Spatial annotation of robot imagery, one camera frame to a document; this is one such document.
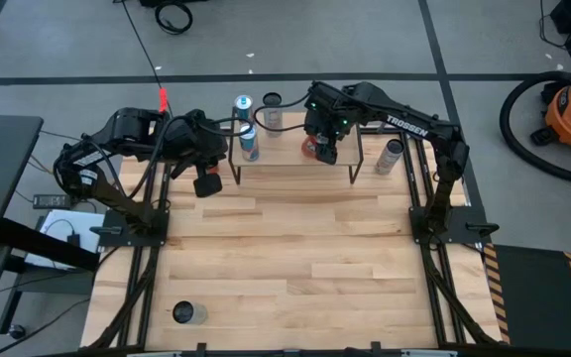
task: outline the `vacuum cleaner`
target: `vacuum cleaner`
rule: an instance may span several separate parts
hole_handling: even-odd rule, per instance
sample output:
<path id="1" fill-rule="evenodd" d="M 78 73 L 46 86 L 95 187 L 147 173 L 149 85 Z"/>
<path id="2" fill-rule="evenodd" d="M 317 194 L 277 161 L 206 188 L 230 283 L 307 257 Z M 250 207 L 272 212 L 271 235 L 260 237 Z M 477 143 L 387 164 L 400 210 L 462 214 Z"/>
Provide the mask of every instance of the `vacuum cleaner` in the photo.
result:
<path id="1" fill-rule="evenodd" d="M 516 100 L 528 89 L 543 82 L 550 82 L 545 84 L 541 92 L 541 98 L 548 106 L 545 126 L 530 134 L 530 139 L 536 146 L 556 142 L 571 146 L 571 73 L 563 71 L 544 72 L 519 84 L 502 106 L 500 129 L 515 154 L 548 174 L 571 181 L 571 171 L 550 164 L 526 149 L 511 128 L 511 111 Z"/>

